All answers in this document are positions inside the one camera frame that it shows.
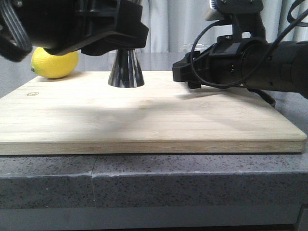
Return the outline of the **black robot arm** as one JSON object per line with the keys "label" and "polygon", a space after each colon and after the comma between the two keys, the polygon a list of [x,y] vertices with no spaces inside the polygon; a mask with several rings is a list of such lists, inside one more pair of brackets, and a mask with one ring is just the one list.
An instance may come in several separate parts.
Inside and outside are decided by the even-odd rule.
{"label": "black robot arm", "polygon": [[297,92],[308,96],[308,43],[282,42],[269,55],[265,40],[243,38],[237,42],[221,36],[202,53],[189,54],[173,64],[173,80],[187,82],[189,88],[205,82],[230,84],[252,90]]}

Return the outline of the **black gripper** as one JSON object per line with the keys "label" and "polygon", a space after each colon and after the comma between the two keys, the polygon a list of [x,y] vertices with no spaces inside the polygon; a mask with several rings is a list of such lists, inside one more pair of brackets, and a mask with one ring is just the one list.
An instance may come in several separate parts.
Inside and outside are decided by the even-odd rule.
{"label": "black gripper", "polygon": [[3,0],[0,54],[20,62],[35,46],[58,56],[143,48],[141,16],[142,6],[129,0]]}
{"label": "black gripper", "polygon": [[217,42],[200,53],[185,54],[184,58],[173,64],[173,80],[187,82],[189,88],[201,87],[204,82],[230,84],[244,78],[242,64],[244,54],[254,45],[263,45],[260,38],[243,38],[233,42],[231,35],[220,36]]}

